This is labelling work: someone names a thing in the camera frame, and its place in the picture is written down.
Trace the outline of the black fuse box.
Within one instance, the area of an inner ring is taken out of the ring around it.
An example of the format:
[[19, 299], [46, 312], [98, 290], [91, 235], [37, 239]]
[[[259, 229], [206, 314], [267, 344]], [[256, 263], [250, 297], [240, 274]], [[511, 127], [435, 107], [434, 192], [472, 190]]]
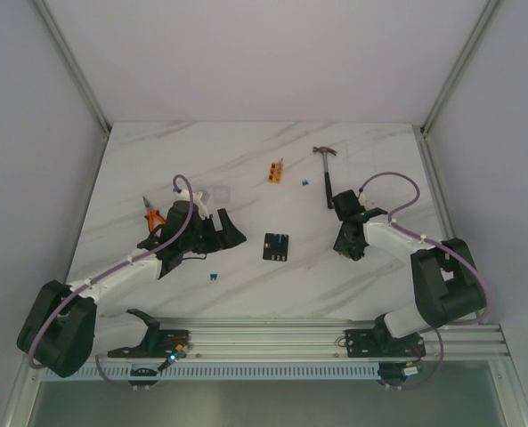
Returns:
[[264, 235], [263, 259], [286, 262], [288, 260], [288, 242], [289, 236], [286, 234], [266, 233]]

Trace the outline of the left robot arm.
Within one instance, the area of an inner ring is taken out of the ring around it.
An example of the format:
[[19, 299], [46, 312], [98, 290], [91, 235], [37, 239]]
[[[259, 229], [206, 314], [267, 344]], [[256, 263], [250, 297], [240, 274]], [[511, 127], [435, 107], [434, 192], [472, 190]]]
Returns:
[[111, 310], [130, 293], [166, 276], [186, 254], [208, 255], [245, 243], [227, 211], [217, 214], [219, 230], [211, 216], [201, 216], [198, 203], [176, 201], [164, 222], [119, 264], [93, 278], [44, 284], [17, 337], [30, 366], [69, 377], [92, 356], [166, 355], [164, 331], [154, 317], [136, 308], [117, 315]]

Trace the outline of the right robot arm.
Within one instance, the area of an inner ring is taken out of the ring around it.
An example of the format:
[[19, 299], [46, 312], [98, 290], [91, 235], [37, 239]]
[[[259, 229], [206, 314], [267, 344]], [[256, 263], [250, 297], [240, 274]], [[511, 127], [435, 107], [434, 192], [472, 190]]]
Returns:
[[334, 196], [332, 205], [341, 221], [333, 250], [358, 262], [369, 247], [382, 249], [410, 267], [413, 286], [413, 303], [378, 316], [371, 329], [346, 334], [350, 356], [423, 355], [421, 331], [448, 325], [487, 307], [485, 291], [463, 240], [428, 243], [410, 237], [391, 222], [379, 220], [386, 211], [364, 207], [351, 190]]

